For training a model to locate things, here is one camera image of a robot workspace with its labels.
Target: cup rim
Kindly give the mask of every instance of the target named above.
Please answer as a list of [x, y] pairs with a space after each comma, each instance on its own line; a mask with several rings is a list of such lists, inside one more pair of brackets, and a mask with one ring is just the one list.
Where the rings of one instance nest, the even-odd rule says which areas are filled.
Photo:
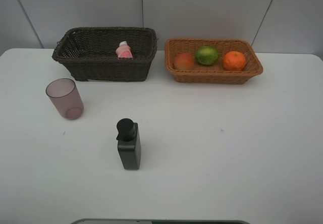
[[[69, 92], [69, 93], [67, 93], [67, 94], [65, 94], [65, 95], [63, 95], [63, 96], [59, 96], [59, 97], [53, 97], [53, 96], [50, 96], [48, 93], [47, 93], [47, 88], [53, 83], [53, 82], [55, 82], [55, 81], [57, 81], [57, 80], [61, 80], [61, 79], [68, 79], [68, 80], [71, 80], [72, 82], [73, 82], [73, 84], [74, 84], [74, 87], [73, 87], [73, 89]], [[46, 89], [45, 89], [45, 93], [47, 94], [47, 96], [49, 97], [49, 98], [62, 98], [62, 97], [65, 97], [65, 96], [67, 96], [67, 95], [69, 95], [70, 93], [72, 93], [73, 91], [74, 91], [74, 89], [76, 88], [76, 84], [75, 84], [75, 82], [74, 82], [74, 80], [73, 79], [69, 79], [69, 78], [60, 78], [60, 79], [56, 79], [56, 80], [54, 80], [54, 81], [52, 81], [52, 82], [50, 82], [48, 85], [47, 85], [47, 87], [46, 87]]]

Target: wicker basket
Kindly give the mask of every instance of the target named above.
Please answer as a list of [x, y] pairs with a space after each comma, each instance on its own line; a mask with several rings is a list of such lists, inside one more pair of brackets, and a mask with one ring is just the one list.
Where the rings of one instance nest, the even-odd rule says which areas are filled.
[[[127, 41], [133, 59], [119, 59], [116, 49]], [[80, 27], [69, 30], [52, 58], [77, 81], [134, 82], [147, 78], [157, 50], [156, 33], [137, 27]]]
[[[203, 66], [196, 64], [191, 71], [181, 71], [174, 68], [174, 58], [182, 53], [192, 55], [196, 50], [205, 45], [215, 46], [220, 53], [217, 64]], [[247, 65], [244, 71], [226, 71], [223, 69], [222, 58], [230, 51], [242, 52]], [[213, 84], [244, 84], [248, 79], [262, 73], [262, 65], [248, 42], [243, 40], [216, 40], [196, 38], [174, 38], [166, 42], [166, 69], [173, 75], [177, 82], [185, 83], [213, 83]]]

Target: plastic cup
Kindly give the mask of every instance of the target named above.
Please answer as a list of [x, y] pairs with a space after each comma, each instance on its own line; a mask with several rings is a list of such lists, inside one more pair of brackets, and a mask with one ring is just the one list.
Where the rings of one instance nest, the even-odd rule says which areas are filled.
[[75, 120], [83, 114], [84, 105], [73, 80], [52, 81], [46, 88], [46, 94], [63, 118]]

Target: table surface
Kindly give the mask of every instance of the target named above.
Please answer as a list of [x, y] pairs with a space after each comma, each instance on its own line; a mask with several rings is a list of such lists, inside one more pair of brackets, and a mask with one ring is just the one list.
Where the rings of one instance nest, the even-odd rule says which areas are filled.
[[[45, 94], [71, 77], [51, 54], [0, 57], [0, 223], [322, 223], [318, 57], [258, 53], [264, 72], [244, 85], [185, 84], [158, 51], [145, 82], [77, 82], [85, 111], [68, 121]], [[138, 171], [117, 152], [122, 118], [139, 124]]]

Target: bottle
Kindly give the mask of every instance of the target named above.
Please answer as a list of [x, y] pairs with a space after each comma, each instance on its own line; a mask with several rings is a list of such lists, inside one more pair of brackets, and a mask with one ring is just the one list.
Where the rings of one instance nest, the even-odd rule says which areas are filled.
[[125, 170], [138, 170], [141, 159], [141, 145], [138, 124], [130, 119], [117, 123], [118, 152]]
[[118, 58], [132, 59], [132, 54], [130, 51], [130, 46], [128, 46], [126, 41], [122, 41], [119, 44], [119, 47], [116, 50]]

